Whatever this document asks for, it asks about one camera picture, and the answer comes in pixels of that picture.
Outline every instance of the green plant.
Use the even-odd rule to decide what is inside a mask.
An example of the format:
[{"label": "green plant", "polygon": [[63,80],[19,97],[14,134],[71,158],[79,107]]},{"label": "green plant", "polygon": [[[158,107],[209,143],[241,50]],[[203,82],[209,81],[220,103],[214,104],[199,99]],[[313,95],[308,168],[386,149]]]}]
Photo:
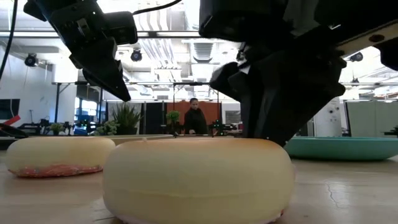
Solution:
[{"label": "green plant", "polygon": [[54,132],[60,132],[60,131],[63,131],[63,130],[64,130],[64,127],[63,127],[63,125],[60,124],[60,123],[53,123],[53,124],[51,124],[51,126],[50,126],[50,130],[51,130],[51,131],[54,131]]},{"label": "green plant", "polygon": [[134,112],[135,107],[130,107],[127,103],[116,105],[116,110],[112,112],[112,117],[121,128],[135,128],[141,120],[140,112]]},{"label": "green plant", "polygon": [[115,135],[118,131],[118,126],[119,124],[115,121],[107,121],[94,131],[94,135]]},{"label": "green plant", "polygon": [[179,111],[170,111],[166,114],[167,121],[171,123],[176,123],[180,119],[180,112]]}]

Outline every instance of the pink residue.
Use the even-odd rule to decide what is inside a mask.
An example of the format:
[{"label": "pink residue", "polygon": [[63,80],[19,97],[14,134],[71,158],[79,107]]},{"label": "pink residue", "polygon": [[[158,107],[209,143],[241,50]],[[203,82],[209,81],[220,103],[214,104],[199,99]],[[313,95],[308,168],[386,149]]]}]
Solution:
[{"label": "pink residue", "polygon": [[102,166],[86,167],[79,165],[52,165],[43,168],[33,166],[25,167],[20,170],[9,170],[18,177],[67,177],[72,175],[89,174],[99,172]]}]

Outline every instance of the potted plant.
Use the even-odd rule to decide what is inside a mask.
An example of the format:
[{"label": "potted plant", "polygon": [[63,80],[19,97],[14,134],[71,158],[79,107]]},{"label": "potted plant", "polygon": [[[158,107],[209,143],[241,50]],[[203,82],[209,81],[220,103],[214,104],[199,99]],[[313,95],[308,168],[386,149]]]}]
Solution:
[{"label": "potted plant", "polygon": [[179,111],[170,111],[166,114],[167,122],[170,124],[170,132],[175,134],[176,125],[178,125],[178,121],[180,120],[180,112]]},{"label": "potted plant", "polygon": [[137,134],[137,123],[141,120],[140,112],[134,111],[135,107],[130,107],[127,103],[116,105],[116,110],[112,112],[112,117],[119,124],[117,133]]},{"label": "potted plant", "polygon": [[65,128],[60,123],[53,123],[50,126],[50,130],[53,132],[53,135],[57,136],[60,134],[60,131],[63,131]]},{"label": "potted plant", "polygon": [[94,131],[95,136],[115,135],[118,132],[119,124],[115,121],[107,121]]}]

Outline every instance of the security camera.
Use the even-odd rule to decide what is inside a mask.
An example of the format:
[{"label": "security camera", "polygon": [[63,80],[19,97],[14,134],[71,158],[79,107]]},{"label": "security camera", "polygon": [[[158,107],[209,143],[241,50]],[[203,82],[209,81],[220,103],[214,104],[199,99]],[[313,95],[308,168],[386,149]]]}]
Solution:
[{"label": "security camera", "polygon": [[141,49],[134,49],[130,58],[133,62],[141,61],[142,60]]},{"label": "security camera", "polygon": [[37,67],[39,65],[39,60],[35,53],[29,53],[25,59],[25,65],[28,67]]},{"label": "security camera", "polygon": [[360,62],[363,59],[363,54],[361,52],[358,52],[354,55],[352,55],[349,60],[352,62]]}]

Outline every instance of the desk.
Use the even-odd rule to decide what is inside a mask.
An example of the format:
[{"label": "desk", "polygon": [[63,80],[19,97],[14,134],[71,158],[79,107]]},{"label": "desk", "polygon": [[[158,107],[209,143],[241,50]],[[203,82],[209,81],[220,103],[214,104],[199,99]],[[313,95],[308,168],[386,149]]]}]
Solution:
[{"label": "desk", "polygon": [[[121,224],[102,201],[102,173],[17,179],[6,170],[2,156],[4,152],[0,152],[2,224]],[[398,159],[294,164],[295,193],[278,224],[398,222]]]}]

